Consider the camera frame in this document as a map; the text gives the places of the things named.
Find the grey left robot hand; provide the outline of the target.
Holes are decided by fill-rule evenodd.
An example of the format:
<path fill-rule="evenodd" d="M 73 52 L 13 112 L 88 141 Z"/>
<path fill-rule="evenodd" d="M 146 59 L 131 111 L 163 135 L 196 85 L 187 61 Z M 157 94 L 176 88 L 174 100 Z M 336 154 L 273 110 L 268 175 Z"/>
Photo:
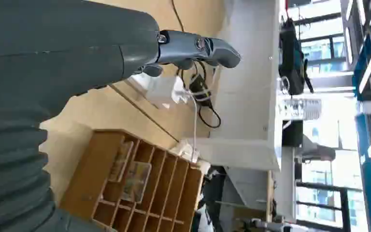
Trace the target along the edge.
<path fill-rule="evenodd" d="M 192 61 L 236 67 L 227 42 L 160 30 L 148 13 L 85 0 L 0 0 L 0 119 L 41 122 L 94 88 Z"/>

